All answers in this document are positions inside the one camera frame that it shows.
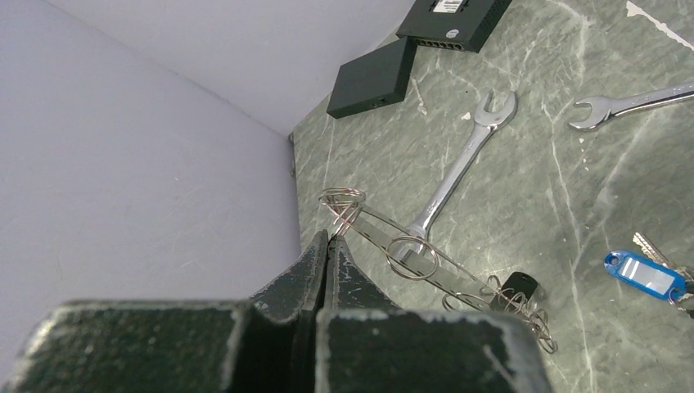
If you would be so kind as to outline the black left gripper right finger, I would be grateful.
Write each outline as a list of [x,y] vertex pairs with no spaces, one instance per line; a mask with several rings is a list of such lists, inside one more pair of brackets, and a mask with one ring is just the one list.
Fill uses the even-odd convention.
[[342,236],[327,252],[317,316],[317,392],[549,392],[530,330],[507,314],[400,309],[356,266]]

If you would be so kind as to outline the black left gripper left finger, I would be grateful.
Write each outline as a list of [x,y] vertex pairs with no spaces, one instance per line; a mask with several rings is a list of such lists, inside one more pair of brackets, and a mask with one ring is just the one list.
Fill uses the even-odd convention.
[[242,300],[76,300],[29,336],[4,392],[310,392],[329,237]]

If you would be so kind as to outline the metal arc keyring plate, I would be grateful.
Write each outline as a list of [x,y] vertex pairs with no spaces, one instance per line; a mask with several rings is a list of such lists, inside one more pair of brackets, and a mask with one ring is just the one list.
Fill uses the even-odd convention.
[[[336,232],[352,230],[375,246],[390,269],[402,278],[424,281],[441,290],[444,309],[453,311],[460,304],[479,311],[492,311],[490,302],[503,282],[496,275],[476,277],[462,263],[445,255],[429,241],[405,233],[406,228],[374,210],[366,203],[366,194],[350,187],[330,187],[319,197],[320,203],[335,216]],[[559,345],[548,327],[548,312],[537,302],[536,293],[530,305],[520,312],[508,313],[523,321],[535,335],[540,347],[549,354]]]

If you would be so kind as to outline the black key fob with keys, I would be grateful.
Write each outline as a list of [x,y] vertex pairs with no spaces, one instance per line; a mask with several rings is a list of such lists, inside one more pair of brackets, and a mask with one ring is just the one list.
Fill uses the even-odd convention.
[[530,305],[540,291],[539,282],[527,273],[513,272],[490,302],[492,311],[515,313]]

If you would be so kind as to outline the blue key tag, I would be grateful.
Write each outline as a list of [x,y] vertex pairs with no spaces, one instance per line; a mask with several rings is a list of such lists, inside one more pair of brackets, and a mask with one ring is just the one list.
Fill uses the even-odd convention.
[[604,258],[605,271],[613,278],[693,318],[693,268],[668,260],[643,233],[636,232],[632,242],[641,251],[610,251]]

